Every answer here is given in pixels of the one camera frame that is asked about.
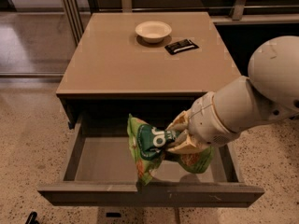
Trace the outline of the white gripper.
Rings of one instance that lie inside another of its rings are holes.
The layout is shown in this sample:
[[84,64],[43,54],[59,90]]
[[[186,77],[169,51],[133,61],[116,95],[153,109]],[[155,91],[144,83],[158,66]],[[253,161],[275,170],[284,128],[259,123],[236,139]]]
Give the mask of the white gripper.
[[208,148],[223,147],[237,139],[240,134],[227,129],[217,115],[214,92],[198,98],[189,110],[179,113],[167,126],[174,140],[165,146],[173,154],[195,154]]

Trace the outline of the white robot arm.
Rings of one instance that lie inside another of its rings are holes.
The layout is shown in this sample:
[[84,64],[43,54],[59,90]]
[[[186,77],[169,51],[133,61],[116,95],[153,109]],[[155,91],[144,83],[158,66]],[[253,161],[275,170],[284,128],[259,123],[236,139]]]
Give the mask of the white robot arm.
[[252,54],[248,74],[198,98],[168,126],[179,131],[166,150],[192,154],[222,147],[247,129],[299,113],[299,37],[273,38]]

